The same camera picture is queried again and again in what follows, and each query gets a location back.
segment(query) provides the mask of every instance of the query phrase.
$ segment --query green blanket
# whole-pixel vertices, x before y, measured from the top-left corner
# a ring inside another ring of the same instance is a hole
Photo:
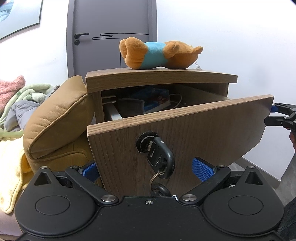
[[[3,129],[0,128],[0,141],[3,138],[7,138],[7,139],[14,138],[14,139],[17,139],[17,138],[21,138],[22,136],[23,136],[23,131],[4,131]]]
[[[51,84],[34,84],[21,88],[6,104],[4,112],[0,117],[0,128],[3,128],[8,112],[15,102],[18,102],[20,100],[32,100],[38,103],[43,102],[45,96],[50,92],[52,88],[53,86]]]

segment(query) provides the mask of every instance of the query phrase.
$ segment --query blue shirt on plush toy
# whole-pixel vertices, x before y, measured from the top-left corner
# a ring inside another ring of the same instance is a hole
[[[168,60],[163,55],[165,43],[147,42],[144,43],[148,47],[148,52],[145,54],[144,61],[139,69],[154,69],[159,66],[164,66]]]

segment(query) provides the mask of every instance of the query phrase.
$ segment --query pink towel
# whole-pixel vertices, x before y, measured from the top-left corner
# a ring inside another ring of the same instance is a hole
[[[14,81],[0,80],[0,116],[7,102],[25,86],[25,83],[23,76],[17,77]]]

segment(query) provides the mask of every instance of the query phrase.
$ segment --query blue gripper pad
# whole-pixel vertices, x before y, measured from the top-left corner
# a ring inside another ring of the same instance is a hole
[[[87,179],[91,180],[92,182],[97,180],[100,176],[99,171],[96,167],[96,163],[94,161],[81,167],[79,170],[79,173],[82,174]]]
[[[279,109],[275,106],[275,105],[273,105],[272,107],[271,107],[271,110],[270,110],[270,112],[271,113],[275,113],[275,112],[277,112]]]
[[[192,171],[202,182],[204,182],[213,176],[217,170],[215,166],[205,160],[195,157],[192,161]]]

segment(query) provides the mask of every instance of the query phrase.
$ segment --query key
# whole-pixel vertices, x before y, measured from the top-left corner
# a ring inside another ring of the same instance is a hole
[[[148,145],[148,162],[155,173],[164,172],[158,177],[169,178],[175,169],[175,159],[171,150],[159,138],[155,137]]]

